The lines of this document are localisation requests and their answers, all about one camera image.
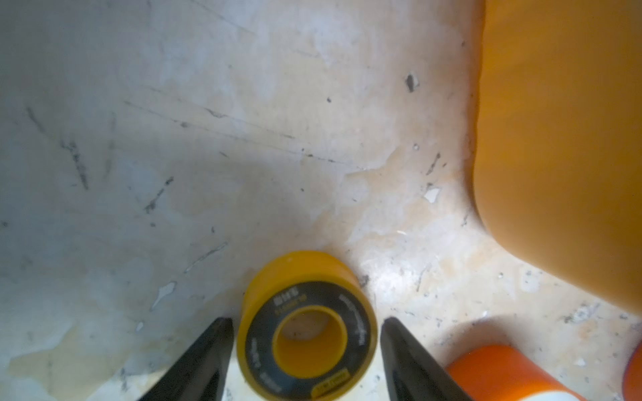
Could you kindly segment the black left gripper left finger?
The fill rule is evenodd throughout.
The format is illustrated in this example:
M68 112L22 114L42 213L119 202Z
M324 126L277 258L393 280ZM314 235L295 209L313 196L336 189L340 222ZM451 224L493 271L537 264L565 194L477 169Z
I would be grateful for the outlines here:
M232 319L217 318L140 401L221 401L233 344Z

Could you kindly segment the black yellow tape roll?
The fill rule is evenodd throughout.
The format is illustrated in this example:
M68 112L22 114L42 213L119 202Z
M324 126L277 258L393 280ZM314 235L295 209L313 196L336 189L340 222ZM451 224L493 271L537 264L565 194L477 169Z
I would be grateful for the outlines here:
M336 400L376 352L376 314L359 280L324 252L269 262L244 294L237 361L267 400Z

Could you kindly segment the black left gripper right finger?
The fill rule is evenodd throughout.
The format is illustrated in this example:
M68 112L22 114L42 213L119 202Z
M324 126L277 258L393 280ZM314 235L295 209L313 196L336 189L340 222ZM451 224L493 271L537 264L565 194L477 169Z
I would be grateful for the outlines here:
M391 400L471 401L397 318L384 320L380 346Z

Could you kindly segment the orange sealing tape roll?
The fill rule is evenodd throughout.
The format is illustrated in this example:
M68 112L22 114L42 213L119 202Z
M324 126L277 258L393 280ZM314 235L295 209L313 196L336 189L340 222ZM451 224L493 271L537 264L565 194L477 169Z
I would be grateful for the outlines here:
M622 381L624 401L642 401L642 343L639 343L625 369Z
M447 366L446 372L474 400L582 400L517 349L490 345Z

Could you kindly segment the yellow plastic storage box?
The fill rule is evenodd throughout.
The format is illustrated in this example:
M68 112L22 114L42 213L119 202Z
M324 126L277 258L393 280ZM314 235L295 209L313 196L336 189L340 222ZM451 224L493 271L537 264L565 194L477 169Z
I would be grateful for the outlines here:
M640 2L486 3L473 186L508 252L640 313Z

